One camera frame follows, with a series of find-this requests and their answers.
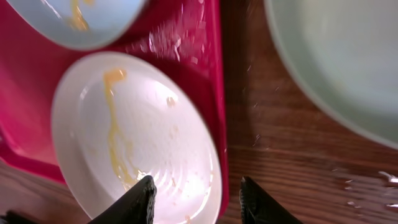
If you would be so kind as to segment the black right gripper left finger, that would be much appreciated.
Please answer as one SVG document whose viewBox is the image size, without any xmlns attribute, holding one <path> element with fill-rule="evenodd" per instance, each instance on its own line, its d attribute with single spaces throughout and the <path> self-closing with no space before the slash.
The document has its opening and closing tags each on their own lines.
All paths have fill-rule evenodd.
<svg viewBox="0 0 398 224">
<path fill-rule="evenodd" d="M 88 224 L 153 224 L 157 188 L 147 175 Z"/>
</svg>

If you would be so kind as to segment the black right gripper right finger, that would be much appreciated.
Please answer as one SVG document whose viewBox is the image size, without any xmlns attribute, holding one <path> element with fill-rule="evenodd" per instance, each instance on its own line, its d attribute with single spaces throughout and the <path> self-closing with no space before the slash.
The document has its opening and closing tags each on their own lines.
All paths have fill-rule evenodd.
<svg viewBox="0 0 398 224">
<path fill-rule="evenodd" d="M 302 224 L 248 176 L 241 179 L 239 202 L 242 224 Z"/>
</svg>

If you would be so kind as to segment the white plate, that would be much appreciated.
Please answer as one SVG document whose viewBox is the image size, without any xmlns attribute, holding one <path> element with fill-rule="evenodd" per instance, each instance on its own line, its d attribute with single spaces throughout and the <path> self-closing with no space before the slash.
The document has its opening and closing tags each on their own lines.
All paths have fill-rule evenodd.
<svg viewBox="0 0 398 224">
<path fill-rule="evenodd" d="M 73 63 L 52 104 L 52 140 L 68 188 L 97 217 L 149 175 L 156 223 L 214 223 L 222 178 L 210 131 L 163 72 L 100 52 Z"/>
</svg>

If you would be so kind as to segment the red plastic tray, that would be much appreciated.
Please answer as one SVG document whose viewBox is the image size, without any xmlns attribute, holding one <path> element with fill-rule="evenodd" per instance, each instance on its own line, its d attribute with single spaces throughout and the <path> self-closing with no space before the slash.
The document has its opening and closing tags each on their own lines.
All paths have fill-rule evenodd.
<svg viewBox="0 0 398 224">
<path fill-rule="evenodd" d="M 221 210 L 229 203 L 221 16 L 218 1 L 151 1 L 110 46 L 153 64 L 193 100 L 215 141 L 221 165 Z M 61 47 L 1 2 L 1 159 L 63 182 L 50 137 L 50 107 L 64 71 L 84 55 Z"/>
</svg>

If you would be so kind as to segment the light blue plate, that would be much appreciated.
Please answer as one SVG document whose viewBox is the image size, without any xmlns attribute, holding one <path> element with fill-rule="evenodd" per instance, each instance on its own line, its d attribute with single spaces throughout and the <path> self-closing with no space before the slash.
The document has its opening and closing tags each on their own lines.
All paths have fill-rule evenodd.
<svg viewBox="0 0 398 224">
<path fill-rule="evenodd" d="M 397 0 L 273 0 L 272 39 L 294 81 L 350 130 L 397 147 Z"/>
<path fill-rule="evenodd" d="M 96 50 L 117 41 L 147 0 L 7 0 L 23 20 L 68 49 Z"/>
</svg>

